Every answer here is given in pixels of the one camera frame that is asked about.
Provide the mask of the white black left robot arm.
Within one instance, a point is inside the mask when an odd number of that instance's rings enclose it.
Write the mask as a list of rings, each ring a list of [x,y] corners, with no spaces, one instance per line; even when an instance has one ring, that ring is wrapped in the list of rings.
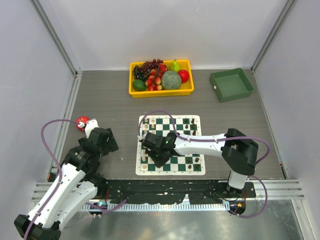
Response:
[[[25,240],[57,240],[66,223],[92,198],[107,193],[107,179],[97,170],[102,157],[119,149],[111,128],[95,127],[64,158],[58,177],[27,215],[14,226]]]

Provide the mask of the green pear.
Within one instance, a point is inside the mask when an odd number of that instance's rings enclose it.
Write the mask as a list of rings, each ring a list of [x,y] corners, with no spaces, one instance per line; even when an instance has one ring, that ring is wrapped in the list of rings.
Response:
[[[172,62],[171,66],[170,66],[170,68],[169,68],[170,71],[173,71],[173,72],[176,72],[176,73],[178,73],[181,69],[182,69],[182,67],[181,67],[181,65],[179,64],[179,62],[177,61],[177,59],[175,59],[175,60]]]

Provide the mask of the green white chess mat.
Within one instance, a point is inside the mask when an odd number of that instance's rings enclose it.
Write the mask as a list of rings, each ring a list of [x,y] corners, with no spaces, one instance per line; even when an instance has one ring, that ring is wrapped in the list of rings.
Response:
[[[201,121],[198,115],[174,115],[173,119],[179,134],[193,137],[201,135]],[[146,117],[141,115],[138,119],[138,129],[141,137],[149,132],[164,137],[174,132],[171,118],[168,115],[148,115]],[[146,148],[140,141],[137,142],[135,174],[138,176],[203,176],[205,173],[203,154],[173,156],[162,167],[156,167],[146,153]]]

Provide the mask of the yellow plastic fruit tray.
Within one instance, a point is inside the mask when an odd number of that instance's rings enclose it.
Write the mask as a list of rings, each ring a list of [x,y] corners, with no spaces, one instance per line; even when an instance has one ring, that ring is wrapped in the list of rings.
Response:
[[[132,62],[130,64],[129,73],[129,87],[128,92],[133,98],[151,98],[151,97],[169,97],[169,96],[188,96],[195,87],[191,71],[191,64],[188,59],[178,59],[177,62],[182,66],[182,69],[189,73],[189,79],[186,83],[182,83],[179,89],[175,90],[154,90],[154,91],[137,91],[133,88],[133,82],[135,80],[133,70],[135,65],[142,65],[142,62]]]

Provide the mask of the dark purple grape bunch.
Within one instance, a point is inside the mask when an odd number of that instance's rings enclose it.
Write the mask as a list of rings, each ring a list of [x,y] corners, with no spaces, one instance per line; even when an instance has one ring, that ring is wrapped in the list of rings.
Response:
[[[162,71],[161,68],[167,66],[160,59],[153,59],[152,61],[145,61],[143,63],[134,64],[131,71],[134,79],[146,81],[151,74],[155,74],[157,70]]]

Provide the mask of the red apple on table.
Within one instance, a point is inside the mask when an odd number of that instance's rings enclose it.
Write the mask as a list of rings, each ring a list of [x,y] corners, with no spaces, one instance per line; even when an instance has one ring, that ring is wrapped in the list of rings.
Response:
[[[76,120],[76,127],[78,130],[80,131],[84,131],[85,130],[85,127],[87,125],[87,122],[89,121],[90,119],[87,117],[87,116],[80,116],[77,118]]]

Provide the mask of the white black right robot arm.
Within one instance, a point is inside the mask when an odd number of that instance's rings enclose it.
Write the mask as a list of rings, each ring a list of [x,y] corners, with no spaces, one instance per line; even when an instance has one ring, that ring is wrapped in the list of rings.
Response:
[[[141,145],[157,167],[171,157],[209,155],[224,159],[230,167],[227,193],[238,197],[244,192],[245,182],[255,173],[259,145],[235,128],[218,135],[188,135],[169,132],[160,136],[148,132],[139,138]]]

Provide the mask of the red cherries cluster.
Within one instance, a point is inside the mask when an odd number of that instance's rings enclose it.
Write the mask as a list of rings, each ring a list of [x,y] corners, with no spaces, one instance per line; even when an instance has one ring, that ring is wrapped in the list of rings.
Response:
[[[157,69],[152,69],[145,81],[146,89],[148,91],[161,91],[162,76],[168,70],[167,66],[161,63]]]

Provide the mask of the green lime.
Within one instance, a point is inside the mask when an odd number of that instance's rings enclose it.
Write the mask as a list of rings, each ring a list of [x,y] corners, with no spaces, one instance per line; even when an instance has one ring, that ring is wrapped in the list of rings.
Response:
[[[140,80],[140,79],[135,79],[132,82],[132,87],[138,92],[142,92],[142,91],[146,90],[145,82],[143,80]]]

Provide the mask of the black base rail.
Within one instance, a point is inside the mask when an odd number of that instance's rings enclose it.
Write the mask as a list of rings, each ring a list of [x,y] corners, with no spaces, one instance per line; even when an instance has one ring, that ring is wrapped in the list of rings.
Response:
[[[190,204],[215,204],[222,200],[232,201],[255,198],[252,182],[246,182],[244,189],[232,190],[227,182],[219,180],[108,180],[99,197],[113,204],[126,200],[127,204],[181,204],[188,197]]]

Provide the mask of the red apple in tray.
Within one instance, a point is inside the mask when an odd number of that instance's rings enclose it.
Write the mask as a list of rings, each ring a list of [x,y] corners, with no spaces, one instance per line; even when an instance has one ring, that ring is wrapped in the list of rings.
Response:
[[[186,83],[189,78],[190,78],[190,74],[187,70],[185,69],[181,69],[179,72],[178,72],[180,78],[181,78],[181,83]]]

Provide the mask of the green melon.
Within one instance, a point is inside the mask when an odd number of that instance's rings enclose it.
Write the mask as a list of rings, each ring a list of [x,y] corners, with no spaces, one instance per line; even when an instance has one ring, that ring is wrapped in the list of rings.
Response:
[[[175,71],[166,71],[161,77],[161,85],[164,90],[178,90],[181,84],[181,77]]]

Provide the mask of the green square box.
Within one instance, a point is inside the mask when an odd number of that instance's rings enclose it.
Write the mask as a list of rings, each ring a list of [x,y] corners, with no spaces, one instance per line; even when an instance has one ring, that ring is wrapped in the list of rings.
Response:
[[[254,91],[242,68],[213,72],[209,82],[220,103],[247,98]]]

